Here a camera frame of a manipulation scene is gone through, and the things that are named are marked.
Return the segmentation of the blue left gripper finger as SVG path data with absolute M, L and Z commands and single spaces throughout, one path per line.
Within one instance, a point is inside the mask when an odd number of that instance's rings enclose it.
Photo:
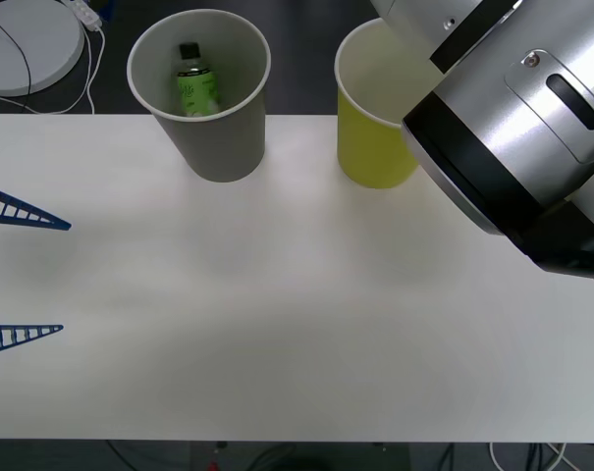
M 68 231 L 72 225 L 13 195 L 0 191 L 0 224 Z
M 0 352 L 61 332 L 63 325 L 0 325 Z

